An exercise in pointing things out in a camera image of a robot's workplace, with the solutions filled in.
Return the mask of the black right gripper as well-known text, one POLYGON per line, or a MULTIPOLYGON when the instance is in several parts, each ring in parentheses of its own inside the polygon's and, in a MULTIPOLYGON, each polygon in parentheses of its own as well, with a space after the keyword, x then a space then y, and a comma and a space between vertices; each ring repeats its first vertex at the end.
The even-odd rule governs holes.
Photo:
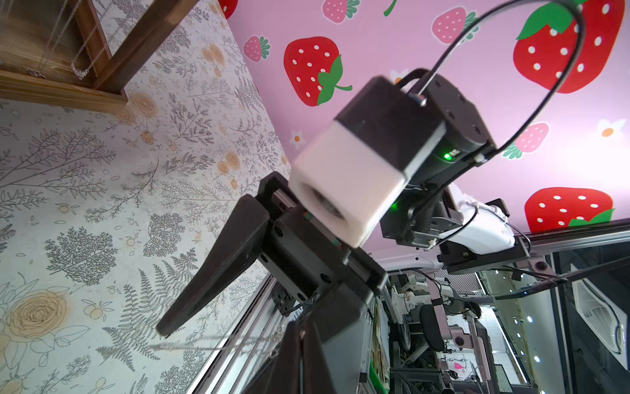
POLYGON ((158 322, 167 338, 195 317, 257 259, 281 287, 278 311, 314 307, 336 285, 356 300, 351 310, 371 308, 387 274, 365 251, 347 246, 298 201, 288 181, 272 172, 258 193, 239 199, 197 274, 158 322))

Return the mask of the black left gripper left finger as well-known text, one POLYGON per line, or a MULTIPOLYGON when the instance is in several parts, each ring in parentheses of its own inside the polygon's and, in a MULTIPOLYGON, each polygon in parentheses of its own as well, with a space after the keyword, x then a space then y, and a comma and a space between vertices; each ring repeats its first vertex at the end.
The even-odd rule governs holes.
POLYGON ((281 394, 300 391, 300 328, 288 324, 275 357, 270 359, 245 387, 246 394, 281 394))

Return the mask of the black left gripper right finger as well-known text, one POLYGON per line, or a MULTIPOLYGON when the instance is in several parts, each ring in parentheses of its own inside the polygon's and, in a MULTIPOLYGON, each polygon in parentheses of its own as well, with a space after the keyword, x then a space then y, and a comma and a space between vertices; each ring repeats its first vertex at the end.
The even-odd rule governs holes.
POLYGON ((367 374, 374 294, 336 284, 303 318, 302 392, 358 393, 367 374))

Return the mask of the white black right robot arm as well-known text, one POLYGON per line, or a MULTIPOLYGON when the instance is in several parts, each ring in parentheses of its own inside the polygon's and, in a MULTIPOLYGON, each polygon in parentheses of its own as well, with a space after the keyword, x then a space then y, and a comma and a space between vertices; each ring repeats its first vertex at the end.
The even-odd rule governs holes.
POLYGON ((525 247, 501 200, 481 203, 457 177, 496 154, 476 107, 418 69, 413 89, 372 78, 302 152, 241 197, 203 266, 157 324, 166 338, 255 262, 293 302, 314 303, 329 338, 377 296, 386 273, 364 250, 376 228, 401 246, 454 246, 489 264, 525 247))

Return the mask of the wooden jewelry display stand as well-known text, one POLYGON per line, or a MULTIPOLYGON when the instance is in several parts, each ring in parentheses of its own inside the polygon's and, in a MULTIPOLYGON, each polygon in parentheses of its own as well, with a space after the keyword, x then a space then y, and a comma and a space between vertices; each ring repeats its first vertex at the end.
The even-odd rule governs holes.
POLYGON ((116 1, 3 1, 1 97, 119 113, 126 85, 196 4, 152 1, 108 32, 116 1))

